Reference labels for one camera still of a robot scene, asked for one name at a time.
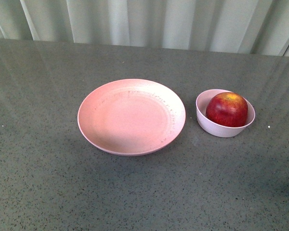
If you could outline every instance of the curtain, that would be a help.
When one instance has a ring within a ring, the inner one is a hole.
[[[289,56],[289,0],[0,0],[0,38]]]

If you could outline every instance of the small bowl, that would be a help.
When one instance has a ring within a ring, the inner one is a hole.
[[[227,127],[223,125],[219,125],[217,123],[214,123],[213,121],[206,118],[206,109],[210,102],[210,100],[217,94],[222,92],[230,92],[228,90],[221,90],[221,89],[211,89],[206,90],[198,95],[196,99],[196,108],[197,108],[197,121],[200,124],[200,126],[211,135],[217,136],[217,137],[233,137],[239,134],[244,128],[249,126],[255,119],[255,110],[250,104],[250,102],[247,102],[248,105],[248,117],[246,124],[242,127]]]

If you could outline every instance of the plate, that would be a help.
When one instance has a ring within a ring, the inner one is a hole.
[[[117,155],[144,155],[172,142],[185,123],[185,108],[162,84],[122,79],[91,92],[81,103],[78,125],[97,148]]]

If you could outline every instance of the table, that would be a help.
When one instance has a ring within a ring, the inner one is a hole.
[[[155,153],[108,154],[78,128],[83,99],[125,78],[184,103]],[[253,124],[206,133],[208,89],[244,96]],[[0,39],[0,230],[289,230],[289,57]]]

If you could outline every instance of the red apple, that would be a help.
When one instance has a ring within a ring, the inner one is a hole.
[[[246,100],[233,92],[223,92],[215,95],[206,109],[206,117],[209,120],[227,127],[244,126],[247,115]]]

